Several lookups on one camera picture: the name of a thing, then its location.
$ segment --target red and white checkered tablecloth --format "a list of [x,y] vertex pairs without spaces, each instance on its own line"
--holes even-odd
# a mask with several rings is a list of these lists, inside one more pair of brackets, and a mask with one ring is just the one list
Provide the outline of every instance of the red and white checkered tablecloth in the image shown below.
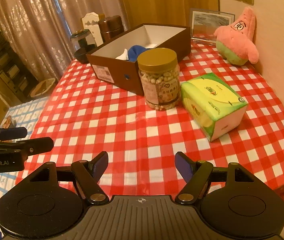
[[[106,194],[175,195],[185,182],[174,166],[174,154],[226,167],[239,162],[272,189],[284,186],[284,106],[250,64],[234,67],[216,48],[192,44],[180,63],[180,81],[214,72],[249,102],[241,124],[209,143],[182,105],[159,112],[144,98],[107,84],[92,67],[74,60],[56,86],[31,138],[50,136],[54,149],[34,155],[19,172],[21,181],[42,163],[68,166],[109,153],[100,180]],[[65,182],[63,187],[72,188]]]

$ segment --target open box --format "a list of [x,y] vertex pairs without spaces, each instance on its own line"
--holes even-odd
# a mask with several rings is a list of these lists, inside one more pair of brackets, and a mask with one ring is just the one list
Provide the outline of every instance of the open box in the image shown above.
[[168,48],[176,52],[178,62],[191,53],[190,27],[141,24],[103,43],[87,54],[97,78],[143,96],[138,62],[116,59],[133,45]]

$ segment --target framed picture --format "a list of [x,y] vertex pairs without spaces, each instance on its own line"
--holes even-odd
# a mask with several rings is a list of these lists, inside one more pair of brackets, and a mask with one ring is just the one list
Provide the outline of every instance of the framed picture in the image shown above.
[[231,13],[190,9],[191,38],[197,42],[215,44],[215,30],[223,25],[229,25],[235,20]]

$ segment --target pink starfish plush toy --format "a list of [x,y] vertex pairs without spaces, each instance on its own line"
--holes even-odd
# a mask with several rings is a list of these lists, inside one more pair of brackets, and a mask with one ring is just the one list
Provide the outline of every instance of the pink starfish plush toy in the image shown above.
[[248,60],[255,64],[259,60],[259,52],[252,42],[254,32],[255,13],[251,7],[245,7],[234,23],[216,29],[216,48],[233,65],[242,66]]

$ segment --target metal pivot bolt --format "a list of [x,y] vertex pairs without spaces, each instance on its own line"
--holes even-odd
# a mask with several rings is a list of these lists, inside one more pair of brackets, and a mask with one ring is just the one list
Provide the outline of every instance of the metal pivot bolt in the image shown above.
[[106,199],[106,196],[104,194],[101,194],[101,193],[96,193],[96,194],[93,194],[90,196],[90,198],[93,200],[93,201],[103,201]]
[[188,193],[183,193],[183,194],[180,194],[178,196],[178,199],[183,201],[183,202],[187,202],[187,201],[193,200],[193,196],[191,194],[188,194]]

